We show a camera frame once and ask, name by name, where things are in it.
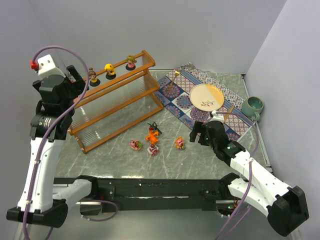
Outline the brown hair yellow figurine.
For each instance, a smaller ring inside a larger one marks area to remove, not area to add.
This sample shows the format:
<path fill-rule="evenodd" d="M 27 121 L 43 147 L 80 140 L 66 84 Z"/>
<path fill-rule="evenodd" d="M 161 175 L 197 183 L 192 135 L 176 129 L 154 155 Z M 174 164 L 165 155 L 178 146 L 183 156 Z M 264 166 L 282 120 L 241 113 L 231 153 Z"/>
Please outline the brown hair yellow figurine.
<path fill-rule="evenodd" d="M 97 87 L 101 83 L 101 81 L 97 78 L 97 73 L 92 67 L 88 69 L 88 76 L 90 86 Z"/>

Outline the pink bear sunflower toy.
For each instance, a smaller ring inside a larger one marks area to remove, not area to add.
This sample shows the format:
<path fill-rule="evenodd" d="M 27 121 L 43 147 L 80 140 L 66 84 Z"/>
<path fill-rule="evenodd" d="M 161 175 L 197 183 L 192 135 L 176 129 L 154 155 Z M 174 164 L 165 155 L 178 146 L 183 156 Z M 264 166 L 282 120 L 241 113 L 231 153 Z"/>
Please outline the pink bear sunflower toy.
<path fill-rule="evenodd" d="M 185 140 L 182 136 L 178 137 L 174 142 L 175 147 L 178 150 L 184 150 L 186 148 L 185 146 Z"/>

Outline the pink bear cake toy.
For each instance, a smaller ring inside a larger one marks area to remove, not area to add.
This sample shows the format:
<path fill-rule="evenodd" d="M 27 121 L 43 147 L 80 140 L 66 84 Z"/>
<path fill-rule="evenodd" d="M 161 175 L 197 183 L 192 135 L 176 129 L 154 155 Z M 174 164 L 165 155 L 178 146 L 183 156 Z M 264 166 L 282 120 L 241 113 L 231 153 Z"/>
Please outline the pink bear cake toy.
<path fill-rule="evenodd" d="M 148 154 L 150 154 L 151 156 L 154 156 L 156 154 L 159 153 L 159 148 L 155 145 L 155 144 L 151 144 L 148 148 L 147 148 L 147 152 Z"/>

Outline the blonde pink dress figurine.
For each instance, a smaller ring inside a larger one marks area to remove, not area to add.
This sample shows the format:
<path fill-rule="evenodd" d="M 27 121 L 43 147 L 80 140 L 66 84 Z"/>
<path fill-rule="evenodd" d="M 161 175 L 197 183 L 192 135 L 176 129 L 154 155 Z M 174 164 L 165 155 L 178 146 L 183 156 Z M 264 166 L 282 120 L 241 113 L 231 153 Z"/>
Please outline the blonde pink dress figurine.
<path fill-rule="evenodd" d="M 134 55 L 128 55 L 127 58 L 126 58 L 126 70 L 128 71 L 132 71 L 136 68 L 136 58 Z"/>

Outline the pink bear donut toy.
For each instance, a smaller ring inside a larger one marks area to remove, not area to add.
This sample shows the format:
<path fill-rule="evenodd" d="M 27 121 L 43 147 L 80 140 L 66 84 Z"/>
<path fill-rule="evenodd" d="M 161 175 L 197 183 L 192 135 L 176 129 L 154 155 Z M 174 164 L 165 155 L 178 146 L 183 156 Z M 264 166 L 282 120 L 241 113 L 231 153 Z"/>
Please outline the pink bear donut toy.
<path fill-rule="evenodd" d="M 142 143 L 139 140 L 132 139 L 129 146 L 134 151 L 139 151 L 142 148 Z"/>

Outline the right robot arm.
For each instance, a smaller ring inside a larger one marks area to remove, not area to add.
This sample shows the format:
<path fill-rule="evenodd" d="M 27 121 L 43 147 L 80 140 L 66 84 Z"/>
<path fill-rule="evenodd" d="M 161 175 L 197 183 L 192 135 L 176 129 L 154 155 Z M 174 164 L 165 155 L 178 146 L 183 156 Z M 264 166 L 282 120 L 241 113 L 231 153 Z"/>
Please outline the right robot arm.
<path fill-rule="evenodd" d="M 309 219 L 305 192 L 291 187 L 261 166 L 237 141 L 229 140 L 220 121 L 196 121 L 190 142 L 209 146 L 216 157 L 239 172 L 221 178 L 221 193 L 239 198 L 266 216 L 270 226 L 286 237 Z"/>

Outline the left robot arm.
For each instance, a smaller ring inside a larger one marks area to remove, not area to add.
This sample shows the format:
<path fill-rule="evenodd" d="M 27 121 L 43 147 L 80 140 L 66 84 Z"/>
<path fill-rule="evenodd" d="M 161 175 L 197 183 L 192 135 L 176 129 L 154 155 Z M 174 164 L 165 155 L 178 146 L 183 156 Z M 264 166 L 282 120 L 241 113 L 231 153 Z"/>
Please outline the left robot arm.
<path fill-rule="evenodd" d="M 30 163 L 21 198 L 7 211 L 9 221 L 59 228 L 68 211 L 84 198 L 99 194 L 98 179 L 80 175 L 58 193 L 53 192 L 56 167 L 75 113 L 73 103 L 87 88 L 73 65 L 64 73 L 49 70 L 48 76 L 33 82 L 41 99 L 30 122 Z"/>

